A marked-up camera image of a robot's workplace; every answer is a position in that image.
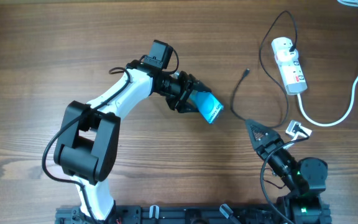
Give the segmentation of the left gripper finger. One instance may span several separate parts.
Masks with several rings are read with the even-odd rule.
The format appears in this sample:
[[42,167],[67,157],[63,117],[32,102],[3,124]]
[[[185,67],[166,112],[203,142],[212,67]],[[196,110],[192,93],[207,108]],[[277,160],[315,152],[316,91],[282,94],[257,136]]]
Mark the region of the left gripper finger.
[[188,101],[179,101],[177,103],[177,111],[179,113],[198,113],[197,106]]
[[211,89],[209,87],[207,87],[203,82],[196,80],[193,82],[192,87],[191,87],[192,91],[197,91],[197,92],[207,92],[207,93],[211,93]]

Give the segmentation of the Galaxy smartphone with teal screen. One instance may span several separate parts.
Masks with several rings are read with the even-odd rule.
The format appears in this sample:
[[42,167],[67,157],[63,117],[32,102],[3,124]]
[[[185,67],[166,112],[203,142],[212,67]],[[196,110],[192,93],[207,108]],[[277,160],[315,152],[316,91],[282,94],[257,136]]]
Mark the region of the Galaxy smartphone with teal screen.
[[190,95],[190,100],[209,124],[213,124],[224,109],[224,105],[211,92],[197,91]]

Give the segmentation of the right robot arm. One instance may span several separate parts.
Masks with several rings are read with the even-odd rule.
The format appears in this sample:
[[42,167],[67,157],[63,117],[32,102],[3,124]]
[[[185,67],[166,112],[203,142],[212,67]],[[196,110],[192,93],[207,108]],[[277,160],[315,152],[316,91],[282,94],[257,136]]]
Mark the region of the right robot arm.
[[[315,223],[327,224],[333,220],[328,204],[323,203],[320,194],[326,190],[328,164],[316,157],[296,160],[288,148],[298,142],[306,141],[310,135],[298,124],[295,132],[301,138],[285,142],[272,128],[268,128],[252,119],[245,121],[251,145],[263,160],[260,169],[260,186],[269,209],[270,223]],[[265,188],[265,170],[269,166],[289,193],[273,203]]]

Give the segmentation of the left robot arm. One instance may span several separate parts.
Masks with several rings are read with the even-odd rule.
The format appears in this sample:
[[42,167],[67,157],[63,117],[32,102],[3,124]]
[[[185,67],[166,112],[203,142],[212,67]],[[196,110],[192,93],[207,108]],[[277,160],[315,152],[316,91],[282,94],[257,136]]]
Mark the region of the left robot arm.
[[179,113],[200,113],[212,123],[221,109],[212,91],[193,75],[167,71],[174,48],[155,40],[149,54],[124,68],[122,78],[101,96],[87,103],[71,102],[54,141],[53,159],[75,184],[81,199],[80,211],[87,222],[116,223],[116,202],[107,177],[116,161],[120,125],[142,100],[157,93],[168,107]]

